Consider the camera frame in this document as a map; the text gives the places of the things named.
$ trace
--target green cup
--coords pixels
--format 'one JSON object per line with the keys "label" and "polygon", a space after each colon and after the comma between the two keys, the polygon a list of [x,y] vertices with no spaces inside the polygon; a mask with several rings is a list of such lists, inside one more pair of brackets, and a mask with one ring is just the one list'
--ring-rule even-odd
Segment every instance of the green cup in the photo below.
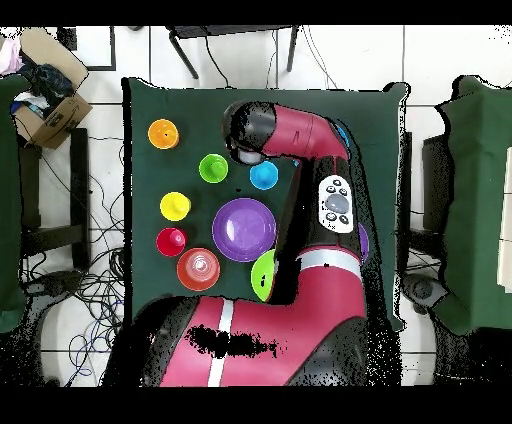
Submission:
{"label": "green cup", "polygon": [[207,183],[220,183],[228,175],[228,162],[221,155],[210,153],[199,163],[199,175]]}
{"label": "green cup", "polygon": [[272,291],[274,282],[274,253],[268,250],[254,262],[251,269],[251,286],[258,298],[266,302]]}

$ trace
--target table leg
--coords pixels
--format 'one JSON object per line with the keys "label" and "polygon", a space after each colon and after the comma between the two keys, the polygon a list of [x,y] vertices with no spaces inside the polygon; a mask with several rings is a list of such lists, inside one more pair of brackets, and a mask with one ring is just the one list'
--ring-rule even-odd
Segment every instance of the table leg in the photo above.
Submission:
{"label": "table leg", "polygon": [[295,45],[297,44],[297,33],[298,32],[299,32],[299,25],[294,25],[292,27],[292,36],[290,38],[290,50],[288,52],[288,66],[286,66],[286,70],[288,72],[292,71],[293,57],[295,56]]}
{"label": "table leg", "polygon": [[196,70],[194,69],[194,67],[190,63],[190,60],[188,60],[187,55],[185,54],[185,52],[183,51],[183,49],[179,45],[178,40],[176,40],[176,37],[172,33],[169,33],[169,41],[171,42],[171,44],[176,49],[176,52],[180,56],[180,58],[183,61],[183,63],[187,66],[189,72],[192,74],[192,77],[194,79],[199,79],[199,75],[197,75]]}

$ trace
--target purple plate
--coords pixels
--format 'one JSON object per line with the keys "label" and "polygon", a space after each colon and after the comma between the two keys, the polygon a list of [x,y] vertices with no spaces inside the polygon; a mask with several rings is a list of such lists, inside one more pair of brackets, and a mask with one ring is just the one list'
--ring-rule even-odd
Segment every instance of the purple plate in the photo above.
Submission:
{"label": "purple plate", "polygon": [[235,199],[215,215],[212,236],[228,259],[251,262],[274,245],[276,220],[263,203],[249,198]]}

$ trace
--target plastic cup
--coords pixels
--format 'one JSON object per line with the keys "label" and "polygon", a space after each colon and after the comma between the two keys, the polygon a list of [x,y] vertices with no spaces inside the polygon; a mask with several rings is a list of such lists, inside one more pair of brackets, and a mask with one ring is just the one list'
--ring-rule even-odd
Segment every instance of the plastic cup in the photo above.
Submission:
{"label": "plastic cup", "polygon": [[186,251],[178,260],[176,273],[187,289],[204,291],[219,279],[220,265],[217,257],[209,250],[194,248]]}
{"label": "plastic cup", "polygon": [[179,228],[164,228],[156,237],[156,248],[164,256],[178,256],[187,243],[187,235]]}
{"label": "plastic cup", "polygon": [[251,269],[251,285],[260,300],[266,302],[274,282],[274,253],[271,249],[254,262]]}
{"label": "plastic cup", "polygon": [[176,126],[167,119],[153,122],[148,130],[148,138],[158,149],[170,149],[178,144],[179,134]]}
{"label": "plastic cup", "polygon": [[192,204],[183,194],[173,191],[167,193],[160,201],[160,212],[169,221],[181,221],[190,211]]}
{"label": "plastic cup", "polygon": [[276,185],[279,171],[272,162],[265,161],[251,168],[249,179],[257,189],[268,190]]}
{"label": "plastic cup", "polygon": [[210,153],[199,163],[199,175],[208,183],[220,183],[228,175],[228,162],[221,155]]}

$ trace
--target orange cup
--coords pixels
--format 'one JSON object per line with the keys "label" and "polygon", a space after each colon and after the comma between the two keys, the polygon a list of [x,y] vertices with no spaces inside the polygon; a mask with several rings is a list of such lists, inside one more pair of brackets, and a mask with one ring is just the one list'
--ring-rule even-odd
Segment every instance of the orange cup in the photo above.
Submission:
{"label": "orange cup", "polygon": [[176,125],[171,121],[158,119],[150,125],[148,138],[158,149],[171,149],[178,144],[179,134]]}

